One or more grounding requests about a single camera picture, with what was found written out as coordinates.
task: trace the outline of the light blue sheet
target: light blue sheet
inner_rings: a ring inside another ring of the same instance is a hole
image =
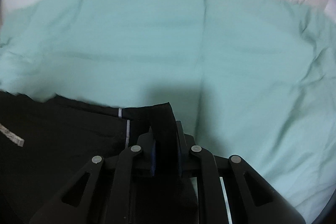
[[[336,28],[280,0],[43,0],[0,33],[0,89],[103,105],[170,101],[311,223],[336,187]]]

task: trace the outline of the teal fabric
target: teal fabric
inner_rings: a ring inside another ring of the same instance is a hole
[[[336,187],[336,27],[280,0],[43,0],[0,33],[0,89],[118,107],[170,101],[311,223]]]

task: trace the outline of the white label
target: white label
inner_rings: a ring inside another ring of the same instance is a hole
[[[16,143],[18,146],[23,147],[25,140],[20,138],[19,136],[16,136],[13,132],[5,128],[2,124],[0,124],[0,132],[3,133],[7,138],[9,138],[13,143]]]

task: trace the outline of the metal rivet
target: metal rivet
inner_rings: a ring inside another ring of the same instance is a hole
[[[139,152],[141,150],[141,146],[140,145],[133,145],[131,147],[131,151],[132,152]]]
[[[236,163],[236,164],[238,164],[238,163],[240,163],[242,161],[242,159],[239,156],[232,156],[231,157],[231,161],[234,162],[234,163]]]
[[[194,146],[191,148],[191,151],[192,151],[192,152],[195,152],[195,153],[201,152],[201,151],[202,151],[202,147],[200,147],[199,145],[194,145]]]
[[[94,164],[98,164],[98,163],[100,163],[101,160],[102,160],[102,157],[101,157],[101,156],[94,156],[94,157],[92,158],[92,162],[93,162]]]

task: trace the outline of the black garment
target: black garment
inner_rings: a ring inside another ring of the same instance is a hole
[[[28,223],[93,156],[111,157],[125,148],[127,120],[129,146],[136,144],[149,130],[146,111],[125,108],[119,118],[118,108],[60,96],[38,103],[0,92],[0,124],[25,140],[20,147],[0,133],[0,206],[7,202]]]

